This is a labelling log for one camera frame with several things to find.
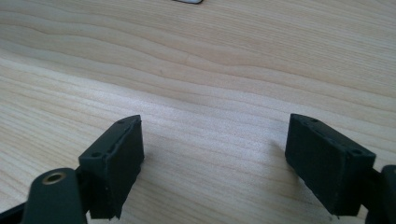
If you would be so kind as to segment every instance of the black plastic piece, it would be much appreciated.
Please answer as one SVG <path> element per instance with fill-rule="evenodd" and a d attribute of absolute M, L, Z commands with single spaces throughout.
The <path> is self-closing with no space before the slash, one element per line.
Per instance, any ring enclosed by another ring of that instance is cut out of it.
<path fill-rule="evenodd" d="M 87 223 L 75 171 L 56 169 L 40 175 L 30 187 L 23 224 Z"/>
<path fill-rule="evenodd" d="M 4 213 L 1 213 L 0 214 L 0 223 L 1 224 L 21 223 L 24 206 L 25 206 L 25 203 L 21 203 L 13 208 L 8 209 Z"/>
<path fill-rule="evenodd" d="M 144 159 L 140 116 L 114 123 L 78 159 L 82 179 L 91 184 L 91 217 L 120 218 Z"/>
<path fill-rule="evenodd" d="M 333 215 L 396 223 L 396 166 L 373 169 L 375 154 L 317 119 L 291 114 L 286 160 Z"/>
<path fill-rule="evenodd" d="M 120 218 L 143 159 L 140 116 L 121 119 L 79 157 L 76 171 L 39 176 L 28 201 L 0 214 L 0 223 L 82 224 L 88 211 L 92 218 Z"/>

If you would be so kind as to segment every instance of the wooden table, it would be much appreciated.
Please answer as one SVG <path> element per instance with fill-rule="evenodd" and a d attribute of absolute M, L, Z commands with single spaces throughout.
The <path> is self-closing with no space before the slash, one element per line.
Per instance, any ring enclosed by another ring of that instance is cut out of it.
<path fill-rule="evenodd" d="M 1 211 L 140 114 L 146 159 L 111 223 L 363 223 L 287 165 L 290 113 L 396 162 L 395 1 L 0 2 Z"/>

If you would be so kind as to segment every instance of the screw hole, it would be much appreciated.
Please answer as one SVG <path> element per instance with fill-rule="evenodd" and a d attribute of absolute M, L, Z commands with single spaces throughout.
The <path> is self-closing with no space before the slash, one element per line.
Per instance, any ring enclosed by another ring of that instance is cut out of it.
<path fill-rule="evenodd" d="M 100 157 L 100 156 L 102 156 L 102 153 L 100 153 L 100 152 L 93 152 L 93 153 L 91 154 L 91 156 L 92 156 L 92 157 Z"/>
<path fill-rule="evenodd" d="M 43 184 L 45 185 L 56 184 L 61 180 L 63 180 L 65 177 L 66 177 L 65 173 L 53 173 L 44 177 Z"/>

